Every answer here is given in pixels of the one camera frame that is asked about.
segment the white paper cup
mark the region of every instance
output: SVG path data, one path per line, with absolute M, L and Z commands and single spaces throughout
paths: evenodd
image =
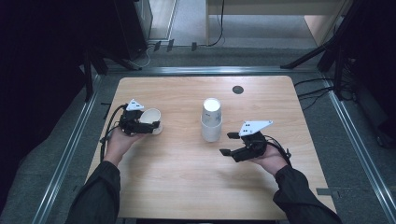
M 202 137 L 206 140 L 206 142 L 216 142 L 219 141 L 221 137 L 221 125 L 222 118 L 220 118 L 220 123 L 215 127 L 209 127 L 204 124 L 201 119 L 201 134 Z
M 208 127 L 216 127 L 221 124 L 221 104 L 216 98 L 207 98 L 204 101 L 201 121 Z
M 140 117 L 141 123 L 151 124 L 152 122 L 155 121 L 161 121 L 161 112 L 156 108 L 150 108 L 146 110 L 145 112 L 143 112 L 142 116 Z M 160 126 L 157 129 L 154 129 L 152 131 L 152 134 L 159 134 L 162 131 L 163 131 L 163 123 L 160 122 Z

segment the wooden table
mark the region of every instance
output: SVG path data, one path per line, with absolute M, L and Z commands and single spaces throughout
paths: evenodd
M 244 92 L 233 93 L 234 86 Z M 209 97 L 222 106 L 222 134 L 215 143 L 201 136 L 202 106 Z M 259 165 L 236 163 L 219 152 L 243 146 L 226 133 L 239 132 L 244 120 L 272 120 L 262 133 L 290 150 L 293 167 L 307 176 L 315 194 L 327 188 L 289 77 L 127 77 L 110 112 L 131 99 L 161 110 L 163 132 L 136 142 L 120 163 L 120 217 L 286 219 L 272 201 L 274 178 Z M 99 151 L 98 145 L 88 175 L 99 164 Z M 335 210 L 331 196 L 318 198 Z
M 337 20 L 352 0 L 227 0 L 224 15 L 304 15 L 318 46 L 332 33 Z M 221 15 L 222 0 L 206 0 L 206 44 L 209 44 L 209 15 Z

